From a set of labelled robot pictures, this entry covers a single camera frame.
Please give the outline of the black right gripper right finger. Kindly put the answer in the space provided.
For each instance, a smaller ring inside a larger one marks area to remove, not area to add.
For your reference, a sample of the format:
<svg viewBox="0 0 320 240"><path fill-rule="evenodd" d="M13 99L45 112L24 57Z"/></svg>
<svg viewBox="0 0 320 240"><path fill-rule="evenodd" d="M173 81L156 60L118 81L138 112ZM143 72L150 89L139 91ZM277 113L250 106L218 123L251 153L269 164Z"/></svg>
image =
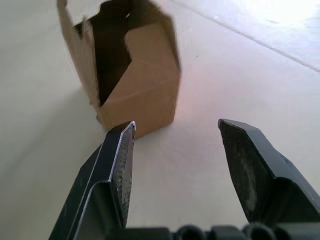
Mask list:
<svg viewBox="0 0 320 240"><path fill-rule="evenodd" d="M218 128L231 181L248 222L319 222L320 196L258 128L229 119L220 119Z"/></svg>

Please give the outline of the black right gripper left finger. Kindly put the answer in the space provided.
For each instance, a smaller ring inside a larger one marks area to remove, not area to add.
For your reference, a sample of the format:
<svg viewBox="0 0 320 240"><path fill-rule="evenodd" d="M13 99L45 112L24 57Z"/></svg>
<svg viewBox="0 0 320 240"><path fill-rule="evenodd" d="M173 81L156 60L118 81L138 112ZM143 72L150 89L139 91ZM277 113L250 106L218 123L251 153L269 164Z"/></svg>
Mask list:
<svg viewBox="0 0 320 240"><path fill-rule="evenodd" d="M105 240L125 228L132 189L136 124L110 130L81 166L49 236L51 240Z"/></svg>

